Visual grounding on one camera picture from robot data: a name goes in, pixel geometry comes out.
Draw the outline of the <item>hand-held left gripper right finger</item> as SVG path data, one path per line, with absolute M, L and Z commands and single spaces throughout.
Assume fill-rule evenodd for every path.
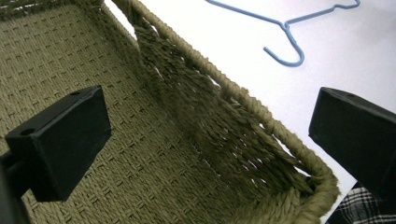
M 308 135 L 374 196 L 396 201 L 396 114 L 322 87 Z

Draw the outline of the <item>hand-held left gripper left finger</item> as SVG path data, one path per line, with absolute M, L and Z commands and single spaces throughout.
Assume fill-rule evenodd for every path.
M 39 202 L 66 201 L 110 136 L 101 86 L 67 94 L 5 136 L 14 193 L 30 190 Z

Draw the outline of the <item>woven green basket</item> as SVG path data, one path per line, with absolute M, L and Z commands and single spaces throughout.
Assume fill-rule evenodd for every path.
M 320 224 L 332 170 L 139 0 L 0 0 L 0 154 L 67 93 L 103 88 L 112 135 L 35 224 Z

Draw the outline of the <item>black white plaid cloth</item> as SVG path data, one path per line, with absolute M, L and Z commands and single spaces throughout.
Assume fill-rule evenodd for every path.
M 379 199 L 357 183 L 325 224 L 396 224 L 396 198 Z

